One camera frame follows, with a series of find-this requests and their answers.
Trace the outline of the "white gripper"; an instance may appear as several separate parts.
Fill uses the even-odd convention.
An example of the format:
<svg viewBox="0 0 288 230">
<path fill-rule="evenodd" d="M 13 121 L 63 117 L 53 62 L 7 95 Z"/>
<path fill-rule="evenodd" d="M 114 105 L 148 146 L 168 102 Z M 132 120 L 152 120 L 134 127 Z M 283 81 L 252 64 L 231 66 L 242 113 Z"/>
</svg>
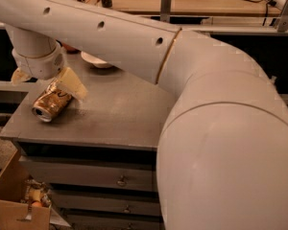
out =
<svg viewBox="0 0 288 230">
<path fill-rule="evenodd" d="M 87 89 L 70 67 L 64 67 L 64 59 L 58 43 L 55 44 L 54 50 L 46 56 L 25 57 L 15 50 L 12 50 L 12 56 L 17 65 L 17 69 L 11 77 L 13 85 L 29 81 L 31 78 L 46 81 L 56 77 L 58 89 L 72 95 L 79 101 L 85 99 Z"/>
</svg>

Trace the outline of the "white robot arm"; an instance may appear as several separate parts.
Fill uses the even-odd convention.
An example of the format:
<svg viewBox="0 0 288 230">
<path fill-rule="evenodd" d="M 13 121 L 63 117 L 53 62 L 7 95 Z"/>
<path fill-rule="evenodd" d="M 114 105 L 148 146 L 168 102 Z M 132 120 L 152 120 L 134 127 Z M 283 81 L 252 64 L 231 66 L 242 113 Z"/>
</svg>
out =
<svg viewBox="0 0 288 230">
<path fill-rule="evenodd" d="M 288 107 L 250 56 L 173 24 L 72 0 L 0 0 L 0 22 L 177 97 L 157 149 L 166 230 L 288 230 Z"/>
</svg>

